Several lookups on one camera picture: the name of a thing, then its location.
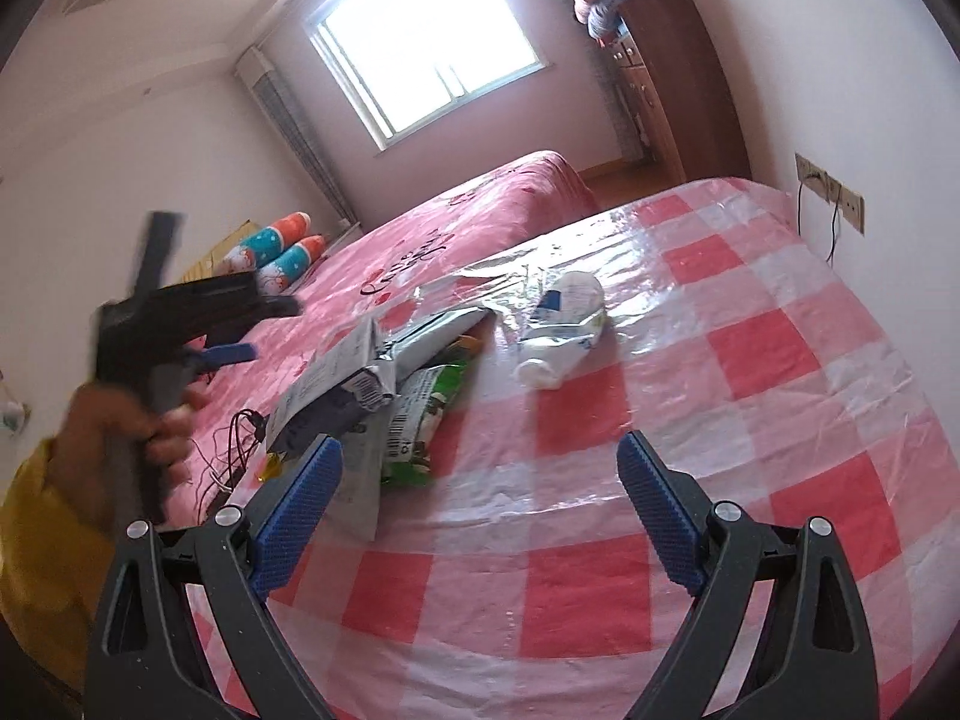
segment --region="hand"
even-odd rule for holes
[[[48,485],[55,488],[83,522],[109,533],[113,524],[113,485],[107,463],[107,436],[147,443],[147,459],[167,469],[171,485],[190,478],[184,464],[193,448],[194,413],[208,404],[203,391],[189,386],[184,405],[152,415],[136,396],[98,384],[74,392],[61,432],[47,464]]]

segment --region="red and white checkered sheet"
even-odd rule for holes
[[[835,524],[884,716],[901,703],[960,618],[960,471],[904,359],[789,229],[788,206],[757,184],[701,181],[381,307],[500,316],[435,438],[435,482],[385,493],[373,544],[320,522],[268,602],[339,717],[622,718],[689,605],[617,480],[632,428],[757,520]],[[561,389],[525,391],[511,377],[521,316],[567,269],[603,283],[610,328]],[[193,600],[213,673],[248,708]],[[736,696],[762,614],[752,603],[715,707]]]

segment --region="cable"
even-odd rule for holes
[[[245,431],[243,433],[241,432],[241,426],[243,426]],[[227,431],[226,457],[219,452],[217,446],[217,435],[224,432],[224,430]],[[203,517],[203,503],[209,495],[210,490],[213,490],[215,485],[219,488],[219,493],[213,498],[214,501],[216,501],[221,494],[230,495],[233,493],[236,489],[236,484],[247,472],[247,464],[253,456],[253,452],[256,451],[256,447],[265,440],[266,430],[267,418],[264,415],[261,415],[261,413],[253,409],[241,409],[232,415],[226,426],[213,431],[213,461],[208,461],[205,454],[203,454],[203,450],[200,449],[200,445],[198,445],[197,442],[193,442],[212,480],[201,493],[200,485],[203,485],[203,474],[200,474],[197,491],[194,493],[194,505],[197,510],[198,525],[200,524],[200,519]],[[236,469],[234,469],[233,465],[234,452],[236,452]],[[214,463],[223,463],[226,464],[227,467],[218,472]]]
[[[802,206],[800,205],[800,200],[803,198],[803,186],[805,186],[803,184],[803,181],[800,181],[800,189],[797,190],[797,237],[798,238],[803,237],[803,233],[800,232],[800,208],[802,208]]]
[[[833,218],[830,220],[830,237],[832,241],[830,242],[830,253],[827,255],[827,264],[832,268],[833,267],[833,255],[837,251],[837,238],[840,235],[840,231],[837,229],[837,218],[840,215],[840,203],[837,202],[833,206]]]

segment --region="yellow sleeve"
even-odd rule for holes
[[[45,485],[51,445],[24,461],[0,507],[0,613],[28,655],[82,690],[113,545]]]

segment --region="barcode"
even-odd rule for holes
[[[344,389],[351,392],[357,399],[360,407],[368,412],[375,412],[383,402],[383,390],[376,376],[362,371],[344,382]]]
[[[399,457],[403,453],[403,430],[407,426],[409,412],[400,412],[394,416],[390,422],[390,430],[387,432],[387,455],[390,457]]]

